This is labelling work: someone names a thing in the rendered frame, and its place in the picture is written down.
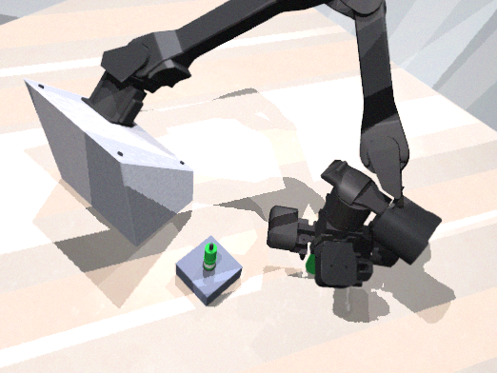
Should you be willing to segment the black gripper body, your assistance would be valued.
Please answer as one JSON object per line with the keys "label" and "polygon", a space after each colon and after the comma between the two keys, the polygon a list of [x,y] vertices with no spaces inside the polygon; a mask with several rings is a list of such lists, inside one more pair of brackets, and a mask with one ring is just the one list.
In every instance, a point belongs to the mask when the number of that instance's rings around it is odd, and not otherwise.
{"label": "black gripper body", "polygon": [[318,212],[318,220],[313,225],[298,223],[298,208],[274,206],[269,213],[267,245],[270,248],[291,250],[305,248],[308,242],[323,234],[332,234],[333,239],[357,237],[353,252],[372,255],[369,259],[374,265],[392,268],[399,260],[397,255],[371,237],[372,228],[362,224],[357,227],[343,227],[334,223],[328,216],[326,204]]}

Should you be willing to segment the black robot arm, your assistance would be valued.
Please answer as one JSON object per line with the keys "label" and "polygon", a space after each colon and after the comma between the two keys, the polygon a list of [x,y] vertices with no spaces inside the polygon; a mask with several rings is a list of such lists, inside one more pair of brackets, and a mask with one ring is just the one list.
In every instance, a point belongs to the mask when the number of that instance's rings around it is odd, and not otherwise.
{"label": "black robot arm", "polygon": [[[403,195],[402,170],[409,160],[408,141],[394,101],[388,54],[386,0],[228,0],[174,30],[156,31],[126,46],[103,52],[103,76],[90,98],[80,100],[107,122],[133,128],[145,103],[145,91],[174,88],[192,77],[193,61],[269,19],[322,4],[352,18],[364,96],[359,158],[378,177],[377,184],[347,161],[334,160],[320,175],[333,186],[329,218],[339,226],[362,225],[371,212],[371,237],[408,265],[420,257],[442,222]],[[393,201],[392,201],[393,200]],[[309,245],[315,256],[314,281],[321,287],[362,287],[373,274],[373,262],[353,252],[357,237],[319,235]]]}

